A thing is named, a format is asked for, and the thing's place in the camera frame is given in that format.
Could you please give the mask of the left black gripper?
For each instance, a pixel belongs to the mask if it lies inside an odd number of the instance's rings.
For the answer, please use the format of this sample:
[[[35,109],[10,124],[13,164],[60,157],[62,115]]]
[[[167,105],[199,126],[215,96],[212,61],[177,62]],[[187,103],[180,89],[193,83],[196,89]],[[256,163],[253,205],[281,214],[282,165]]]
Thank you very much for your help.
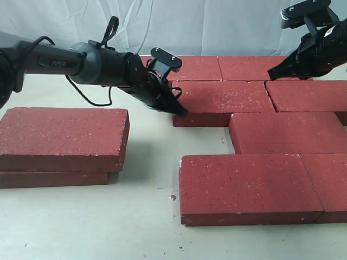
[[[152,72],[148,72],[144,67],[135,67],[129,72],[126,79],[126,86],[121,90],[141,101],[148,108],[172,113],[182,118],[186,117],[189,111],[181,105],[166,84],[161,84],[158,77]]]

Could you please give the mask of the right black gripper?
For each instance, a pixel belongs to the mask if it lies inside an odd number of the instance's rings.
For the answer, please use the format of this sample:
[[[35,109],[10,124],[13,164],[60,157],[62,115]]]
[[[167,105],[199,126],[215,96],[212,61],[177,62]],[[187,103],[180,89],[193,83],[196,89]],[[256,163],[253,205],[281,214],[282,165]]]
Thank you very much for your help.
[[[314,43],[299,45],[293,60],[285,59],[269,69],[270,80],[297,77],[321,77],[344,64],[344,24],[318,30]]]

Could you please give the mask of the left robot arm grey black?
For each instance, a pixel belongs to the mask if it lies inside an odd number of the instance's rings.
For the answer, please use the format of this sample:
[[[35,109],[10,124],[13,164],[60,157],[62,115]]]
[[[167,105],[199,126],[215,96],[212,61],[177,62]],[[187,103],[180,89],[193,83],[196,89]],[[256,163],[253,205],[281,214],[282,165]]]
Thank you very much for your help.
[[[178,72],[182,60],[160,47],[151,49],[144,64],[136,53],[119,53],[106,42],[88,41],[61,48],[47,36],[37,40],[1,33],[1,106],[22,90],[26,74],[64,75],[73,87],[117,87],[160,112],[185,117],[188,110],[166,78]]]

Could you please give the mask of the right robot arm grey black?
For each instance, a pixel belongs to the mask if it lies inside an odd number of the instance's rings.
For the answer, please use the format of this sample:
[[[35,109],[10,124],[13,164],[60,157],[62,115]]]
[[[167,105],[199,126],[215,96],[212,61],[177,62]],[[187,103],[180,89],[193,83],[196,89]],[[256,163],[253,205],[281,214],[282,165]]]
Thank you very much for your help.
[[[307,33],[300,44],[277,66],[269,69],[270,80],[322,77],[336,67],[346,64],[346,20]]]

